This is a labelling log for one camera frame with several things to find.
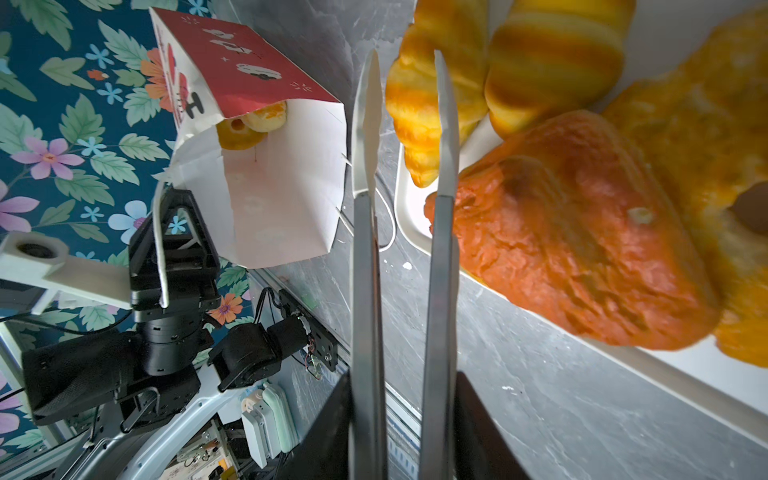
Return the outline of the yellow pumpkin shaped bread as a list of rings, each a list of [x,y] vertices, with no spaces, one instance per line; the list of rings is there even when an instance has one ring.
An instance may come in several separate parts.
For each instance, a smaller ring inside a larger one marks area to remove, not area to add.
[[[241,151],[261,143],[266,133],[249,128],[240,118],[225,119],[216,125],[220,146],[224,150]]]

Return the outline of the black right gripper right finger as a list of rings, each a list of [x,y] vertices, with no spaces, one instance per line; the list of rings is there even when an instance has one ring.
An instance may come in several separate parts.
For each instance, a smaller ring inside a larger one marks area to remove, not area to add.
[[[456,377],[454,445],[457,479],[530,479],[463,372]]]

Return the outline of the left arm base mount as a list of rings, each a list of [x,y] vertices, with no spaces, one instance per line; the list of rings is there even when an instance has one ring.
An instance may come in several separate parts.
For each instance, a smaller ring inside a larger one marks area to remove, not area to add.
[[[288,290],[278,291],[280,309],[284,317],[296,318],[305,327],[308,349],[331,372],[338,366],[339,342],[336,337]]]

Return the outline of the metal food tongs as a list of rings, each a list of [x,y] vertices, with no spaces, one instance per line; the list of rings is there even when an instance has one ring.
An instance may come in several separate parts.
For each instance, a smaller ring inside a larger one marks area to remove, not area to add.
[[[459,248],[453,234],[458,186],[459,129],[454,90],[441,52],[435,54],[441,122],[440,165],[431,246],[420,430],[421,479],[450,479],[454,474],[454,405],[457,377],[456,307]],[[354,203],[352,253],[352,340],[360,341],[363,312],[380,313],[379,246],[375,214],[375,172],[382,116],[379,61],[371,52],[361,74],[353,111],[351,185]]]

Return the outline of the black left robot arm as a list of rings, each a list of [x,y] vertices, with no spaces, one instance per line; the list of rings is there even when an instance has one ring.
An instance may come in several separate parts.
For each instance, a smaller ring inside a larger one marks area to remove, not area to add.
[[[338,343],[295,297],[265,288],[282,319],[233,327],[214,341],[219,258],[193,194],[169,188],[118,266],[70,254],[60,240],[12,232],[1,244],[1,304],[37,325],[52,302],[115,305],[135,329],[109,326],[26,351],[22,373],[33,422],[86,410],[90,433],[55,470],[57,479],[156,479],[222,407],[305,351],[327,368]]]

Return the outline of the pale striped bread loaf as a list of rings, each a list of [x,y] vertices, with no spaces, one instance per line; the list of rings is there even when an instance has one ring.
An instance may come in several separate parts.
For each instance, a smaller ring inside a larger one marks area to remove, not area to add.
[[[269,133],[283,127],[287,121],[287,102],[281,101],[245,114],[242,122],[258,133]]]

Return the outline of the large orange ring bread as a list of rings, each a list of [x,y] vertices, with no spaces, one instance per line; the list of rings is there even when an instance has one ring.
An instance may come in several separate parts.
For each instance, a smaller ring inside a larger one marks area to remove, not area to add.
[[[731,207],[767,183],[767,7],[717,26],[676,69],[640,80],[604,116],[644,153],[722,304],[725,355],[767,365],[767,238]]]

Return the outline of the orange brown croissant bread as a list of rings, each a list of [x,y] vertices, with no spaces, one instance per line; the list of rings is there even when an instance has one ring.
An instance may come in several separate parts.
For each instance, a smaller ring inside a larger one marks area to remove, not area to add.
[[[640,150],[604,117],[565,113],[516,133],[458,176],[462,268],[568,333],[680,350],[720,302]]]

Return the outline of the red white paper bag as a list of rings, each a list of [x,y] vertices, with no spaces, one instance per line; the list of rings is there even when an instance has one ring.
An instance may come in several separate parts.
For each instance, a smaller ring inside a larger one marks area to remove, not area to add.
[[[152,8],[177,139],[166,172],[218,254],[249,269],[327,254],[348,168],[343,104],[251,28]],[[227,121],[278,103],[286,123],[226,148]]]

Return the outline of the striped yellow bread roll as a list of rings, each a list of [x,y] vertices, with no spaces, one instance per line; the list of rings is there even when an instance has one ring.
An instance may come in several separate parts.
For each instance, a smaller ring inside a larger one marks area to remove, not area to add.
[[[515,1],[488,50],[484,95],[500,138],[606,95],[622,75],[634,1]]]

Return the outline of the yellow striped croissant bread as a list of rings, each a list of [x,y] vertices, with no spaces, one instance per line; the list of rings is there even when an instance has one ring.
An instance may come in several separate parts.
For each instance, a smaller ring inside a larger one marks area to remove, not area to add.
[[[488,71],[486,0],[420,0],[386,81],[386,109],[404,146],[404,162],[415,186],[439,175],[441,122],[435,52],[446,62],[465,141],[486,116],[483,94]]]

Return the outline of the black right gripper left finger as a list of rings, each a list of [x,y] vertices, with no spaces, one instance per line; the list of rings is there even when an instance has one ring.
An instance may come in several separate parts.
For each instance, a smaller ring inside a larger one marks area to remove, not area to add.
[[[277,469],[275,479],[347,480],[351,381],[349,373],[338,380],[305,438]]]

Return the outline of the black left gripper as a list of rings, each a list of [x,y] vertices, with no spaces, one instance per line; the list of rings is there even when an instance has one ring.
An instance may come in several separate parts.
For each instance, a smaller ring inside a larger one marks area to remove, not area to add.
[[[167,188],[129,243],[139,358],[152,376],[177,373],[213,345],[204,328],[219,294],[219,257],[189,190]]]

